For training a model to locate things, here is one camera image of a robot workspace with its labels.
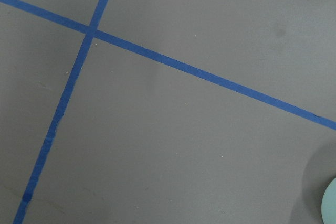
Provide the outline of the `green ceramic bowl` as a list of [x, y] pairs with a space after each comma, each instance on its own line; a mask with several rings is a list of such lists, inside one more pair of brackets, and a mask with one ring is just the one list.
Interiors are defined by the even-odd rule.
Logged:
[[335, 224], [336, 221], [336, 179], [334, 178], [327, 186], [321, 203], [321, 216], [324, 224]]

